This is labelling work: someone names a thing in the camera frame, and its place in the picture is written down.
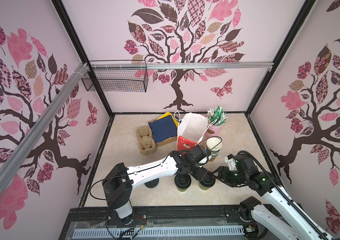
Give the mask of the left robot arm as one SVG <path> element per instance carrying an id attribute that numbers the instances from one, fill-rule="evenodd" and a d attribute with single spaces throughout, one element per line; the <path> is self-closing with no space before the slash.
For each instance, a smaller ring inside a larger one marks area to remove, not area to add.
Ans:
<path id="1" fill-rule="evenodd" d="M 102 180 L 109 210 L 115 211 L 120 220 L 133 217 L 130 196 L 140 185 L 174 175 L 191 175 L 201 181 L 208 174 L 204 165 L 212 158 L 211 153 L 200 145 L 189 150 L 172 151 L 165 158 L 135 167 L 119 163 Z"/>

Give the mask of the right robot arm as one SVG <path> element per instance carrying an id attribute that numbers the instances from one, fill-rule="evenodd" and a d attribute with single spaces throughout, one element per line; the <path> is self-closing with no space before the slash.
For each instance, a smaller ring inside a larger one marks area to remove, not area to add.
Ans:
<path id="1" fill-rule="evenodd" d="M 275 216 L 257 198 L 240 203 L 238 214 L 245 222 L 257 222 L 281 240 L 332 240 L 334 237 L 315 223 L 295 203 L 262 164 L 249 152 L 239 151 L 225 157 L 226 166 L 213 176 L 231 188 L 248 187 L 264 198 L 281 215 Z"/>

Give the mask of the green paper cup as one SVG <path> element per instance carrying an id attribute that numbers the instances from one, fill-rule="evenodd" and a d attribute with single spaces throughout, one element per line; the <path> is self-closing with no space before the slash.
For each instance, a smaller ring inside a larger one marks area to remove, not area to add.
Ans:
<path id="1" fill-rule="evenodd" d="M 177 190 L 180 192 L 185 192 L 188 188 L 187 187 L 183 187 L 183 186 L 177 186 Z"/>
<path id="2" fill-rule="evenodd" d="M 206 186 L 203 186 L 203 185 L 199 185 L 200 189 L 203 190 L 203 191 L 207 191 L 209 189 L 211 189 L 212 187 L 206 187 Z"/>

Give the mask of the black cup lid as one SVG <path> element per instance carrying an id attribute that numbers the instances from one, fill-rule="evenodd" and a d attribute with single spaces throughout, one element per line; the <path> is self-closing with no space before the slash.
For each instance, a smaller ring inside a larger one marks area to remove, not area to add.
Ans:
<path id="1" fill-rule="evenodd" d="M 213 187 L 216 183 L 216 179 L 211 175 L 207 174 L 200 182 L 199 185 L 203 185 L 206 187 Z"/>
<path id="2" fill-rule="evenodd" d="M 192 183 L 192 179 L 188 174 L 177 174 L 175 176 L 175 185 L 189 188 Z"/>

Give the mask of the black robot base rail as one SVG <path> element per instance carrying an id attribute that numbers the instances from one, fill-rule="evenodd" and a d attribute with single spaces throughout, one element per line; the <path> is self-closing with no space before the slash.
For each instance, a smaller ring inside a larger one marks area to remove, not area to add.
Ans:
<path id="1" fill-rule="evenodd" d="M 116 212 L 111 212 L 106 207 L 76 208 L 69 211 L 59 239 L 72 240 L 75 229 L 242 226 L 244 236 L 175 240 L 280 240 L 261 224 L 243 221 L 238 214 L 239 207 L 240 205 L 133 207 L 133 217 L 128 220 L 120 220 Z M 272 205 L 266 204 L 265 207 L 275 216 L 281 216 Z"/>

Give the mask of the white red paper bag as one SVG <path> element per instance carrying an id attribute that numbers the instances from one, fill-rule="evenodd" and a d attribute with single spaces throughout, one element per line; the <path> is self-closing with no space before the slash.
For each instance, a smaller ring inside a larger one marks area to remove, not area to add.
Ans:
<path id="1" fill-rule="evenodd" d="M 208 129 L 208 118 L 196 113 L 187 113 L 177 129 L 177 151 L 190 150 L 200 143 Z"/>

